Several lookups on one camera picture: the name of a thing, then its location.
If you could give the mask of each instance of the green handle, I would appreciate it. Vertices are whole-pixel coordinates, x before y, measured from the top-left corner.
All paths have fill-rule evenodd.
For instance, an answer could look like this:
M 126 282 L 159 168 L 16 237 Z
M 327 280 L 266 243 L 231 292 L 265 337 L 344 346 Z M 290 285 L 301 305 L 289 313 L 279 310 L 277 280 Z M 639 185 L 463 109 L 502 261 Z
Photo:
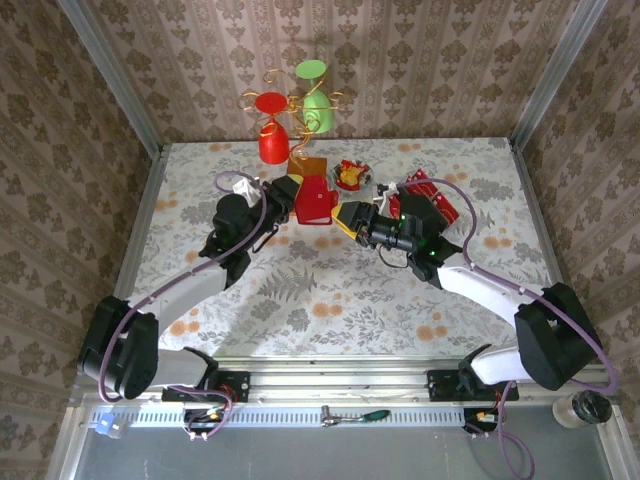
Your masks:
M 391 415 L 391 410 L 376 410 L 375 412 L 366 413 L 362 416 L 363 422 L 376 422 L 378 420 L 384 420 Z

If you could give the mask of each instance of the table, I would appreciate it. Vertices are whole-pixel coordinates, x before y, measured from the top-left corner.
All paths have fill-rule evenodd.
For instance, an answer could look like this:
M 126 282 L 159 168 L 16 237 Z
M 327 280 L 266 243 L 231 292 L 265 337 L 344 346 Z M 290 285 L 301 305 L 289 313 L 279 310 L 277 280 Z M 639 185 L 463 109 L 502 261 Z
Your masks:
M 375 182 L 402 181 L 422 168 L 470 194 L 479 225 L 470 254 L 479 265 L 518 282 L 549 284 L 549 273 L 513 154 L 504 138 L 316 140 L 312 156 L 329 165 L 364 160 Z M 211 231 L 216 173 L 242 170 L 262 179 L 286 163 L 260 161 L 257 142 L 174 144 L 151 219 L 136 293 L 192 262 Z M 471 224 L 464 202 L 446 231 L 457 244 Z M 404 257 L 388 253 L 390 262 Z M 410 269 L 390 269 L 336 226 L 281 227 L 228 291 L 194 306 L 161 338 L 164 348 L 195 347 L 229 355 L 465 355 L 515 335 L 473 302 L 429 284 Z

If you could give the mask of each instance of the green cup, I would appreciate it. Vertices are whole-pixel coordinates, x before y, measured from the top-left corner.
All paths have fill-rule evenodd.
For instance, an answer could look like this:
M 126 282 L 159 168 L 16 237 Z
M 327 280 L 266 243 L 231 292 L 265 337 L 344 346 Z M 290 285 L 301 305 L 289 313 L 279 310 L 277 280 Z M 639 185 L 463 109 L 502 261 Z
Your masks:
M 326 71 L 327 66 L 320 60 L 306 60 L 296 67 L 296 75 L 309 80 L 311 88 L 315 86 L 316 79 L 322 77 Z M 302 115 L 313 133 L 324 133 L 333 128 L 333 110 L 329 107 L 331 102 L 320 89 L 305 97 Z

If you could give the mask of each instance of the wallpaper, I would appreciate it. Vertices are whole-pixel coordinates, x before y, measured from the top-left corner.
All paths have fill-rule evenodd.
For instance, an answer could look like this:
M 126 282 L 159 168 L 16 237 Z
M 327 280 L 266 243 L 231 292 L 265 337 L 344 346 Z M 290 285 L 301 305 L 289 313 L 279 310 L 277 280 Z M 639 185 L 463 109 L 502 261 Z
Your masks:
M 149 160 L 55 2 L 0 2 L 0 478 L 44 478 Z
M 254 139 L 237 98 L 312 58 L 329 64 L 322 88 L 349 96 L 324 136 L 509 136 L 577 0 L 89 3 L 172 143 Z
M 640 451 L 640 3 L 609 1 L 524 153 Z

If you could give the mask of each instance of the blue clip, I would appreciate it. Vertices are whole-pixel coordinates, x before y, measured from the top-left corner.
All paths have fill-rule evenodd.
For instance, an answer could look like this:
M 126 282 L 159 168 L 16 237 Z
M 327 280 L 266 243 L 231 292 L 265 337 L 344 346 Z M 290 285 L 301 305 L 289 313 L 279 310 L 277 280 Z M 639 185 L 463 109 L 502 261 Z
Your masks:
M 111 433 L 111 427 L 116 421 L 116 416 L 113 413 L 103 413 L 100 415 L 98 424 L 96 425 L 96 433 L 100 435 L 108 435 Z

